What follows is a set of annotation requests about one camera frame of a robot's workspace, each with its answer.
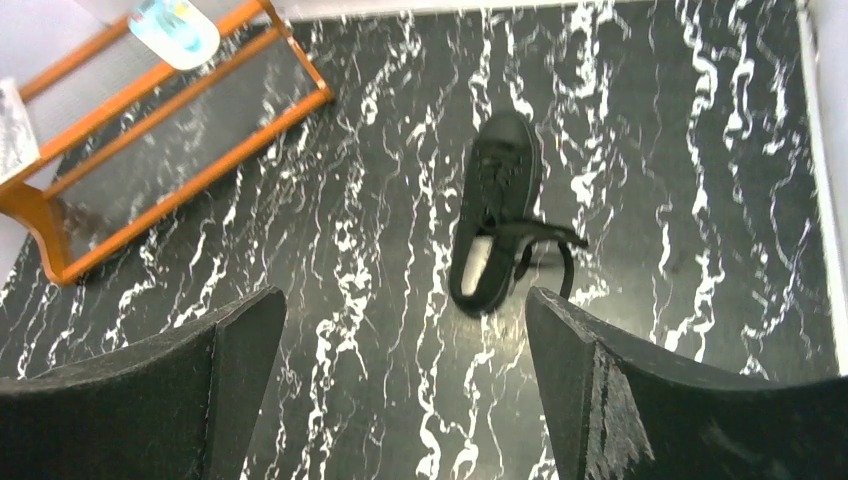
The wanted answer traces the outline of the black canvas sneaker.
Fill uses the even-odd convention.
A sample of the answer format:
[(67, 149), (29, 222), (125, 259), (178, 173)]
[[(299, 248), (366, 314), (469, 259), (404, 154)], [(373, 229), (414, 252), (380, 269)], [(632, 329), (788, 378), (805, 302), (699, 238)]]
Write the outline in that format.
[[(515, 257), (541, 183), (538, 139), (527, 117), (515, 110), (494, 113), (480, 127), (464, 165), (460, 216), (448, 277), (455, 305), (471, 317), (494, 311), (508, 292)], [(462, 289), (471, 248), (479, 237), (492, 240), (476, 286)]]

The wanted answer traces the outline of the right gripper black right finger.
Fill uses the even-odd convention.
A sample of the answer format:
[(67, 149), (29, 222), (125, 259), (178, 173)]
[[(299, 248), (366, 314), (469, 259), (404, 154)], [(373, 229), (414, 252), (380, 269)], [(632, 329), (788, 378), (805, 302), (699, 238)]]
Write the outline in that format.
[(672, 353), (545, 288), (525, 321), (563, 479), (843, 479), (847, 381), (787, 385)]

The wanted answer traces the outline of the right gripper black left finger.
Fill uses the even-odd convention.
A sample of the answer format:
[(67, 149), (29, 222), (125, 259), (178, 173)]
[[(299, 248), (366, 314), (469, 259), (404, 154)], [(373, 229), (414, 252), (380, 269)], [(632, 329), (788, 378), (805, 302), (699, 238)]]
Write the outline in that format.
[(5, 479), (236, 479), (286, 298), (267, 286), (130, 346), (1, 382)]

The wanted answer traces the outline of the blue item blister pack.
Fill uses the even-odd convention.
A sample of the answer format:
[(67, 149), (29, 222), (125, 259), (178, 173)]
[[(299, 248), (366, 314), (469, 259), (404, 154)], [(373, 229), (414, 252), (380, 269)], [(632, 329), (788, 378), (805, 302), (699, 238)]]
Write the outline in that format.
[(217, 52), (217, 26), (191, 1), (147, 0), (128, 16), (129, 30), (176, 70), (195, 69)]

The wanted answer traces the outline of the orange wooden shelf rack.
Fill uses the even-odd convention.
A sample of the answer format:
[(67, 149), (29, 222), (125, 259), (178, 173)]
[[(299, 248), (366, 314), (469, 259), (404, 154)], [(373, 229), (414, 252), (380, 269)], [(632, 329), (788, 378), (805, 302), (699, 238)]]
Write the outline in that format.
[(218, 28), (176, 70), (130, 12), (31, 80), (1, 82), (1, 213), (68, 285), (334, 95), (269, 1), (191, 1)]

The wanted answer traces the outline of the black shoelace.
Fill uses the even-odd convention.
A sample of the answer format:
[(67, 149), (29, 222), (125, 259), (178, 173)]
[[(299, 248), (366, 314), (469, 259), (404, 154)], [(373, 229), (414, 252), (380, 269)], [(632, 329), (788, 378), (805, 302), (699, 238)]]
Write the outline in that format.
[(580, 237), (573, 228), (548, 224), (540, 220), (524, 219), (506, 223), (493, 223), (481, 227), (478, 234), (493, 238), (499, 236), (514, 237), (519, 241), (521, 256), (513, 262), (511, 283), (518, 282), (526, 275), (531, 265), (533, 249), (536, 244), (542, 242), (556, 243), (563, 259), (564, 271), (559, 295), (564, 299), (568, 299), (571, 295), (575, 276), (575, 261), (571, 246), (580, 249), (589, 247), (589, 242)]

